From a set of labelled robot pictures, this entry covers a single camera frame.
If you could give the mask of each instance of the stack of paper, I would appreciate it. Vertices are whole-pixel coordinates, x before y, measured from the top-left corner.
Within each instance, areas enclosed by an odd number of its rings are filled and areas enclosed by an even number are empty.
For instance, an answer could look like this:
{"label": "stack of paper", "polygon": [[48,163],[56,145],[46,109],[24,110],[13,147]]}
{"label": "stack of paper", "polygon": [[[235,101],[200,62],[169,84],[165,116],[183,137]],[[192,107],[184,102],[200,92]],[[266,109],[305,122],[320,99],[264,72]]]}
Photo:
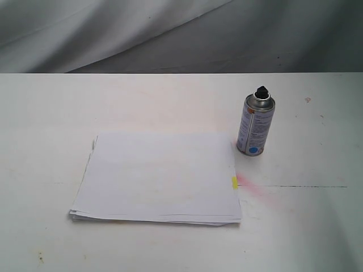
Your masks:
{"label": "stack of paper", "polygon": [[70,214],[74,220],[238,223],[234,176],[224,133],[104,133]]}

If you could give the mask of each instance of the yellow sticky note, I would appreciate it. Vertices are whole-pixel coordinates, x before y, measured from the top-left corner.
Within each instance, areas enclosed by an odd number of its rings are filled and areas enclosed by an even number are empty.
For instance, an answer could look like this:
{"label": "yellow sticky note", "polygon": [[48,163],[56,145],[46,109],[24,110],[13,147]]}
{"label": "yellow sticky note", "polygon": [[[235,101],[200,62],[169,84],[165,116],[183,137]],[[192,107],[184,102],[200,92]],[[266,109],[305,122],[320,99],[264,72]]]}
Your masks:
{"label": "yellow sticky note", "polygon": [[237,177],[232,177],[232,188],[238,189]]}

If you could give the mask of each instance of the white backdrop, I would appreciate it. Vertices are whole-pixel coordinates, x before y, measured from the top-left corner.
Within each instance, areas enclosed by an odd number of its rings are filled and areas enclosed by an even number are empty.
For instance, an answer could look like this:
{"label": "white backdrop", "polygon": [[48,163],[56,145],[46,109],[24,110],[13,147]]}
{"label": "white backdrop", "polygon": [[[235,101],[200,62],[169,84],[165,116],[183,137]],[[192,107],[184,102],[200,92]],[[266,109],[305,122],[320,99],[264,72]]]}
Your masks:
{"label": "white backdrop", "polygon": [[0,0],[0,72],[363,71],[362,9],[361,0]]}

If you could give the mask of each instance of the black nozzle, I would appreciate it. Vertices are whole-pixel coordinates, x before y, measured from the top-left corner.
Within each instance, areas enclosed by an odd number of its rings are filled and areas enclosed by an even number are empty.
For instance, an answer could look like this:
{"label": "black nozzle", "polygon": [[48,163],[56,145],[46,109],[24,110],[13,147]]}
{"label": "black nozzle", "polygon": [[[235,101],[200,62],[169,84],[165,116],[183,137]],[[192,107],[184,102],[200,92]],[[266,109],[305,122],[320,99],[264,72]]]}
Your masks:
{"label": "black nozzle", "polygon": [[266,99],[268,98],[268,91],[265,88],[265,86],[261,86],[257,89],[257,92],[255,92],[255,96],[259,99]]}

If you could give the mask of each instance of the white table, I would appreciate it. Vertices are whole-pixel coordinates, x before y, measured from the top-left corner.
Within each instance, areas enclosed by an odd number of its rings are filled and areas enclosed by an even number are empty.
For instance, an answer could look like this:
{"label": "white table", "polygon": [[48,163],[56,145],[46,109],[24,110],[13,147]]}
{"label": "white table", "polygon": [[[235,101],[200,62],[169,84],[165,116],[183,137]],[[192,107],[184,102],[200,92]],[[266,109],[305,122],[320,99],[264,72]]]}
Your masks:
{"label": "white table", "polygon": [[[0,82],[0,271],[363,271],[363,73]],[[100,131],[236,138],[244,98],[261,85],[276,112],[261,156],[235,152],[248,180],[239,226],[68,219]]]}

